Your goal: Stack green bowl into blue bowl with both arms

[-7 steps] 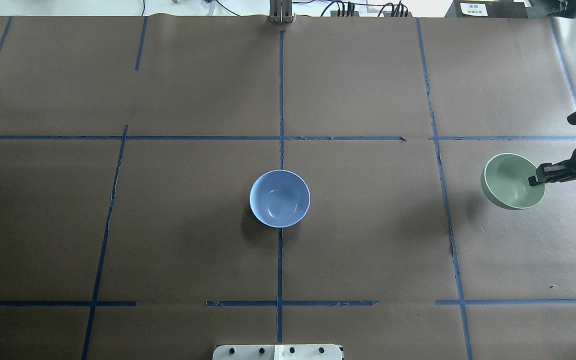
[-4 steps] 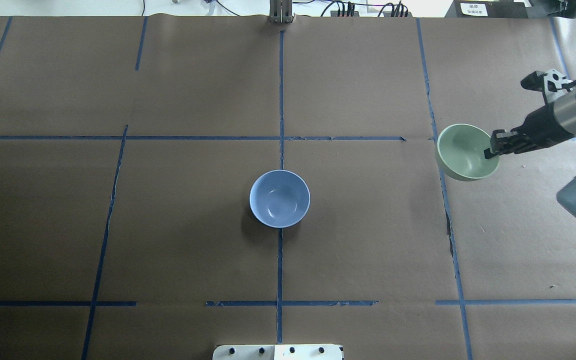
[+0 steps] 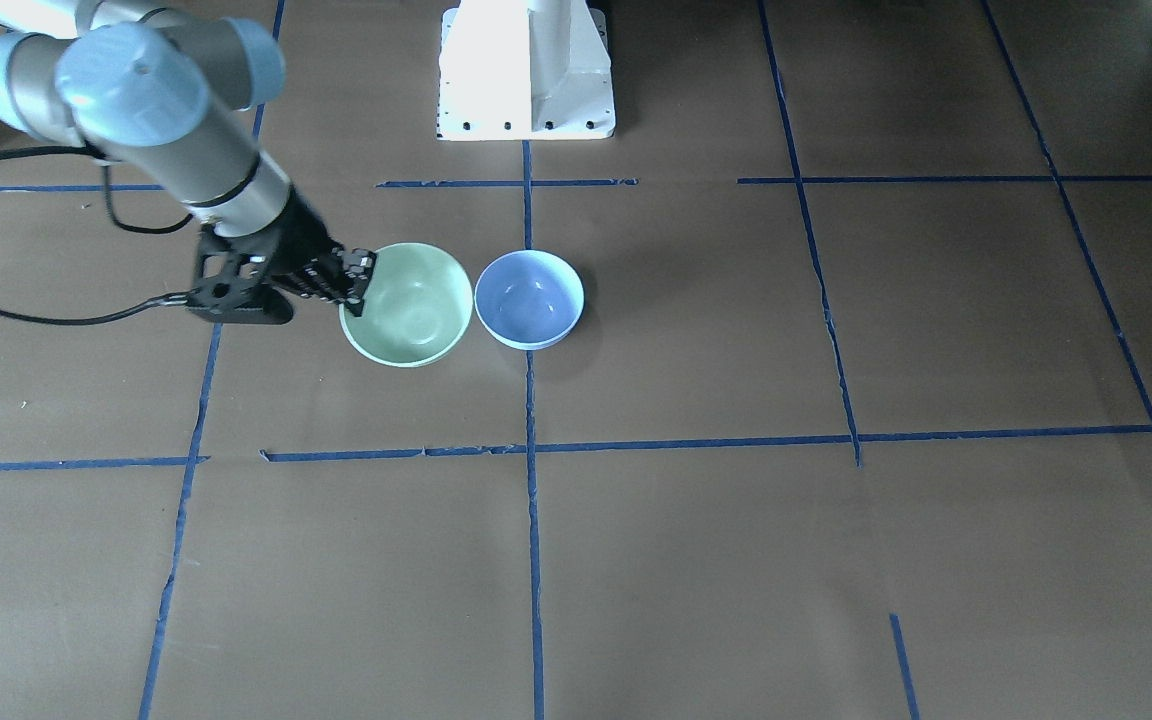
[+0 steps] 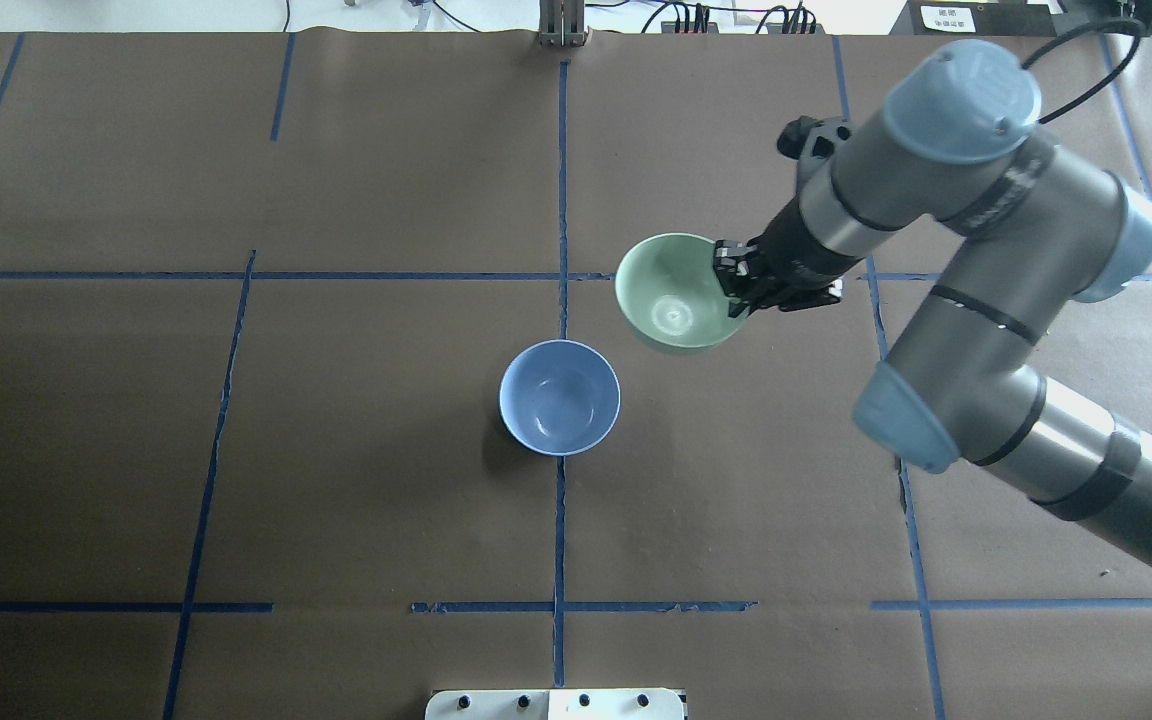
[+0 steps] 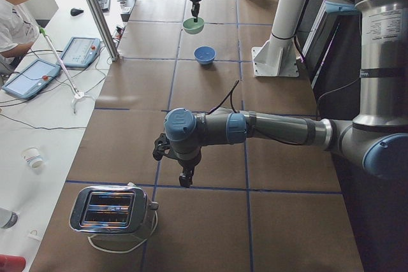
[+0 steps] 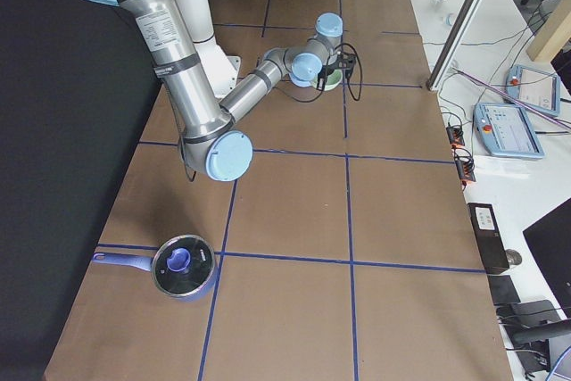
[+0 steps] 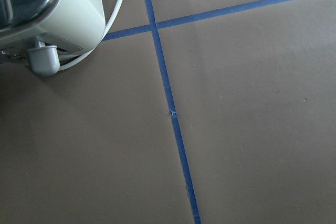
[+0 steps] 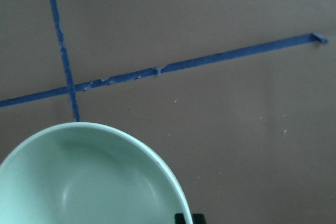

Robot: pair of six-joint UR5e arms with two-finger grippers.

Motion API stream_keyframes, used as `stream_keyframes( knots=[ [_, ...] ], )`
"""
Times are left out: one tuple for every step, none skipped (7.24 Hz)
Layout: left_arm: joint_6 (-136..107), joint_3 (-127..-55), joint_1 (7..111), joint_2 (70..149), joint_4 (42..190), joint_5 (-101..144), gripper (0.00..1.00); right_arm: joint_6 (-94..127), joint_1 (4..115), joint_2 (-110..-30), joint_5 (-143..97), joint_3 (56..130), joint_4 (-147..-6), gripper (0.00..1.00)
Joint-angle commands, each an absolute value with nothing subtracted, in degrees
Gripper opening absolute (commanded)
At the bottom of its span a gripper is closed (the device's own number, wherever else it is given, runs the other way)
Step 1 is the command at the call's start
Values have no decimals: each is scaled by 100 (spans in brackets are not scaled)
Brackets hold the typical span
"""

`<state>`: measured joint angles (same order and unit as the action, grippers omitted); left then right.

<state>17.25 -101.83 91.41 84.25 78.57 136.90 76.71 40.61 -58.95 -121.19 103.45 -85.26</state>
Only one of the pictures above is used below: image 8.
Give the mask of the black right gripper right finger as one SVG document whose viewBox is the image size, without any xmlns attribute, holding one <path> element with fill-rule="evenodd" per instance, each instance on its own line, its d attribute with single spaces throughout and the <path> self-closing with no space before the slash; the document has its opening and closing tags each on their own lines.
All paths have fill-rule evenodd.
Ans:
<svg viewBox="0 0 336 224">
<path fill-rule="evenodd" d="M 192 214 L 193 224 L 206 224 L 206 219 L 203 214 Z"/>
</svg>

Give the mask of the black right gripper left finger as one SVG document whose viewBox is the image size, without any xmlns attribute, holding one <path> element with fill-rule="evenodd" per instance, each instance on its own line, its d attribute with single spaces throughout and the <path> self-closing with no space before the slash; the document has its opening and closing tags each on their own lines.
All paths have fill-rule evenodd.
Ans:
<svg viewBox="0 0 336 224">
<path fill-rule="evenodd" d="M 186 224 L 183 214 L 175 214 L 175 224 Z"/>
</svg>

